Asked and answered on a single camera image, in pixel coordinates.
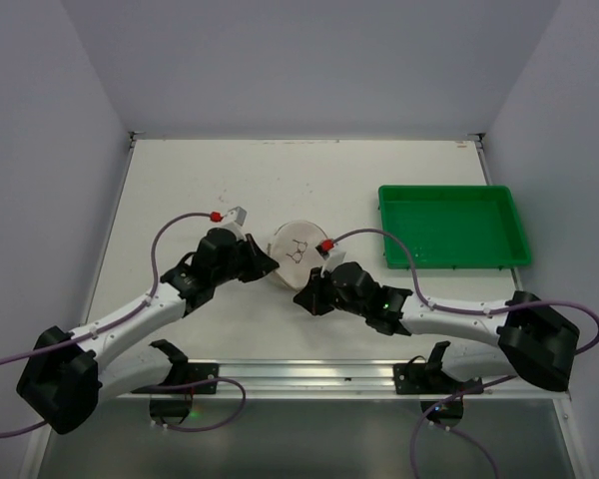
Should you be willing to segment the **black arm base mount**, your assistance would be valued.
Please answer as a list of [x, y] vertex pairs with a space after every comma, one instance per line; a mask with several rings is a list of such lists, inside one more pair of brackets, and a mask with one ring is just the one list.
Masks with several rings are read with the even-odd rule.
[[[188, 356], [166, 339], [150, 343], [154, 349], [161, 351], [171, 363], [171, 369], [162, 386], [181, 385], [215, 378], [219, 375], [219, 365], [215, 362], [190, 363]], [[194, 408], [194, 396], [213, 395], [217, 392], [217, 384], [210, 383], [189, 389], [169, 391], [169, 394], [180, 394], [176, 399], [151, 399], [149, 402], [150, 417], [160, 425], [182, 425]]]

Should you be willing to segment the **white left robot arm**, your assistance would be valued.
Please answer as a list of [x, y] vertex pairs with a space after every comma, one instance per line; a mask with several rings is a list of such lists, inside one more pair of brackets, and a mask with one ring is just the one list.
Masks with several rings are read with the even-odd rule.
[[279, 266], [251, 235], [213, 228], [136, 302], [71, 331], [58, 326], [43, 331], [16, 391], [56, 433], [67, 434], [107, 399], [171, 388], [185, 376], [181, 350], [167, 340], [152, 342], [137, 356], [128, 350], [201, 308], [219, 286], [260, 280]]

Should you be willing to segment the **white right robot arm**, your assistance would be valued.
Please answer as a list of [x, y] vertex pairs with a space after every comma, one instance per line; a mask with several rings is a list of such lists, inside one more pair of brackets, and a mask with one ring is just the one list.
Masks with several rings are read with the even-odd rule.
[[313, 268], [294, 302], [313, 316], [334, 310], [360, 316], [384, 335], [446, 336], [448, 343], [429, 356], [427, 367], [458, 383], [517, 376], [553, 392], [569, 386], [579, 329], [525, 291], [508, 300], [442, 305], [382, 285], [352, 261], [332, 270]]

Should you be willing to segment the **white mesh laundry bag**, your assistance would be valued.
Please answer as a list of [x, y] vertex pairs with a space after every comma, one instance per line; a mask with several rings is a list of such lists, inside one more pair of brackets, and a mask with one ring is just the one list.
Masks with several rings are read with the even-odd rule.
[[321, 227], [304, 220], [277, 228], [266, 248], [267, 255], [279, 264], [269, 274], [271, 282], [290, 291], [301, 291], [308, 282], [310, 271], [324, 263], [316, 247], [326, 239], [327, 234]]

